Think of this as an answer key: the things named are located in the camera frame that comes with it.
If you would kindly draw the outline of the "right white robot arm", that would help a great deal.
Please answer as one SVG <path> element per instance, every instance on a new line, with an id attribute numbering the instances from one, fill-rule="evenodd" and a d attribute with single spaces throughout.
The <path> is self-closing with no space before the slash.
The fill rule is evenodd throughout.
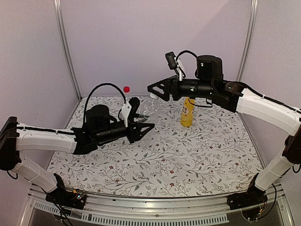
<path id="1" fill-rule="evenodd" d="M 234 112 L 253 116 L 274 125 L 288 134 L 285 148 L 251 181 L 243 201 L 254 205 L 270 185 L 291 167 L 301 162 L 301 111 L 258 93 L 248 85 L 223 78 L 222 60 L 211 55 L 196 57 L 195 79 L 186 79 L 179 58 L 172 52 L 165 55 L 168 66 L 176 75 L 155 82 L 148 92 L 174 101 L 181 97 L 209 99 L 212 104 Z"/>

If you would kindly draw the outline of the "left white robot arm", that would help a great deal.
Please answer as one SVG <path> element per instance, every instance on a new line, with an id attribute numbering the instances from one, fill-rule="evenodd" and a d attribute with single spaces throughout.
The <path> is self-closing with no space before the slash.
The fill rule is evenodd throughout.
<path id="1" fill-rule="evenodd" d="M 136 111 L 137 107 L 125 104 L 121 119 L 117 120 L 107 106 L 95 105 L 86 111 L 82 127 L 63 130 L 30 127 L 11 116 L 0 131 L 0 169 L 21 175 L 59 204 L 66 204 L 73 194 L 66 190 L 62 178 L 47 172 L 20 152 L 39 150 L 85 155 L 122 137 L 132 144 L 155 126 L 147 122 L 148 116 Z"/>

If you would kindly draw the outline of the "blue white bottle cap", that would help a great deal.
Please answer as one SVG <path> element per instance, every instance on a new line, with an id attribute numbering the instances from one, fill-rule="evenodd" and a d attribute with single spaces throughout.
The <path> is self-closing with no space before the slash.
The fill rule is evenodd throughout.
<path id="1" fill-rule="evenodd" d="M 150 93 L 150 97 L 153 98 L 153 99 L 158 99 L 158 96 L 153 94 L 153 93 Z"/>

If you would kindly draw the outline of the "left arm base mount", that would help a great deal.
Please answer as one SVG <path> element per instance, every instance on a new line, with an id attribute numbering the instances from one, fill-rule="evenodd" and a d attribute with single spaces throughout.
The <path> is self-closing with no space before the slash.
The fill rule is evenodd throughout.
<path id="1" fill-rule="evenodd" d="M 62 178 L 56 173 L 54 176 L 56 178 L 57 187 L 54 191 L 47 192 L 46 201 L 60 206 L 83 210 L 87 200 L 86 192 L 79 189 L 67 191 Z"/>

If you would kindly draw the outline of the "clear plastic bottle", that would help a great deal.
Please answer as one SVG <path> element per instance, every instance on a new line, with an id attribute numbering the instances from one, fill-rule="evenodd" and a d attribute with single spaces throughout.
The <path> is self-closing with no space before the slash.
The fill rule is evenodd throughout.
<path id="1" fill-rule="evenodd" d="M 150 123 L 156 124 L 159 117 L 160 101 L 153 99 L 150 96 L 140 99 L 140 106 L 137 113 L 141 115 L 149 115 L 151 118 Z"/>

